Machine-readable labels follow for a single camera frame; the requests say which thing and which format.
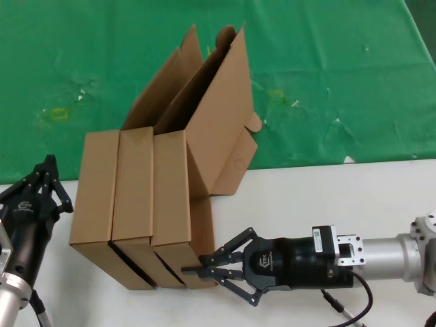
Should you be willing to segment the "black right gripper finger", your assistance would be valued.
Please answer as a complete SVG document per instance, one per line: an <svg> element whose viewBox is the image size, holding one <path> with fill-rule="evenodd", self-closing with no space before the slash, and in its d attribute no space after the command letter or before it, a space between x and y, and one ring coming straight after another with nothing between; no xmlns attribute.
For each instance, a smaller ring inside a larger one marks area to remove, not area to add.
<svg viewBox="0 0 436 327"><path fill-rule="evenodd" d="M247 228L212 254L200 255L199 261L203 267L225 266L242 262L243 252L236 250L257 237L257 233L253 228Z"/></svg>
<svg viewBox="0 0 436 327"><path fill-rule="evenodd" d="M182 268L182 273L184 275L197 275L201 280L204 281L215 281L219 285L227 288L232 293L236 294L251 306L256 307L263 295L263 292L256 287L252 286L254 293L249 293L243 288L237 286L233 281L244 281L246 280L244 273L241 270L232 270L225 268L200 268L200 267L187 267Z"/></svg>

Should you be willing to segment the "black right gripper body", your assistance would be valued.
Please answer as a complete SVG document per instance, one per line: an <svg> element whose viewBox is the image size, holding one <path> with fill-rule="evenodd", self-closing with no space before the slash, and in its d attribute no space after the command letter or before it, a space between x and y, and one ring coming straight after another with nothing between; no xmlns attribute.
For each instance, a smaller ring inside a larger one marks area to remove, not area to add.
<svg viewBox="0 0 436 327"><path fill-rule="evenodd" d="M331 236L257 237L245 247L243 255L245 280L261 292L354 286L349 269L334 264Z"/></svg>

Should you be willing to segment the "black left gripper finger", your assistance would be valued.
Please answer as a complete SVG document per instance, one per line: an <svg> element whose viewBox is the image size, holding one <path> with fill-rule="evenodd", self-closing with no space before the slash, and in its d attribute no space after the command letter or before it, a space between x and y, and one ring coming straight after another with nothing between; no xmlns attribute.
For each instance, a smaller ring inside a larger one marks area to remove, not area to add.
<svg viewBox="0 0 436 327"><path fill-rule="evenodd" d="M55 155L47 155L44 160L44 188L43 194L51 196L55 192L61 201L58 207L59 213L73 213L74 208L70 197L59 180L59 171Z"/></svg>
<svg viewBox="0 0 436 327"><path fill-rule="evenodd" d="M52 155L47 155L42 163L35 165L32 172L1 192L1 204L7 204L16 197L37 194L38 191L51 196L52 187L49 185L51 170Z"/></svg>

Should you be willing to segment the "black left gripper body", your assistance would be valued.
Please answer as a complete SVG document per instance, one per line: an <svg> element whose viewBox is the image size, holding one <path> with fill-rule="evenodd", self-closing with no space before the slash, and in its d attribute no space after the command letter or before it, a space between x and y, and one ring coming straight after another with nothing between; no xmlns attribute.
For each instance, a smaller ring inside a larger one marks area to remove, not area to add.
<svg viewBox="0 0 436 327"><path fill-rule="evenodd" d="M3 225L12 244L12 254L5 272L35 283L54 225L59 216L40 217L41 195L14 196L2 201Z"/></svg>

